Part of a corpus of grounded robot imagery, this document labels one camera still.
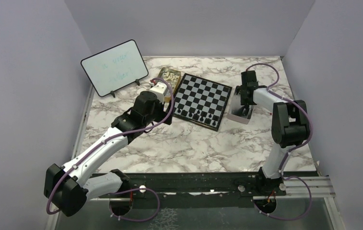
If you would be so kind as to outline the black chess rook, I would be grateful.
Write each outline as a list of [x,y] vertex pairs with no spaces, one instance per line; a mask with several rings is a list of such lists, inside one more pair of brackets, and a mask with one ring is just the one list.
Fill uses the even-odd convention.
[[194,113],[193,116],[192,116],[192,119],[193,120],[198,120],[199,119],[198,113]]

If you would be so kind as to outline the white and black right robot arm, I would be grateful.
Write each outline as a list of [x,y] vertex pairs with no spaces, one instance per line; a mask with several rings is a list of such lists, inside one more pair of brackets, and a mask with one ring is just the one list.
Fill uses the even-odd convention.
[[255,71],[241,72],[240,104],[245,107],[260,105],[272,114],[271,135],[274,141],[266,163],[259,169],[255,190],[265,196],[277,191],[282,183],[282,172],[291,151],[310,136],[307,107],[303,100],[286,101],[260,85]]

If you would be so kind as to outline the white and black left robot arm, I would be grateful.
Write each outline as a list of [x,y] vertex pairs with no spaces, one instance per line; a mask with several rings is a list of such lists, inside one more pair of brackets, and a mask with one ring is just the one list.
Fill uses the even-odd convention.
[[54,163],[47,168],[44,184],[47,214],[62,212],[70,217],[90,199],[110,191],[119,197],[127,194],[129,184],[117,172],[95,178],[92,174],[141,134],[161,124],[172,123],[175,100],[171,98],[165,109],[164,95],[164,92],[152,89],[142,91],[133,106],[115,118],[103,136],[86,151],[61,166]]

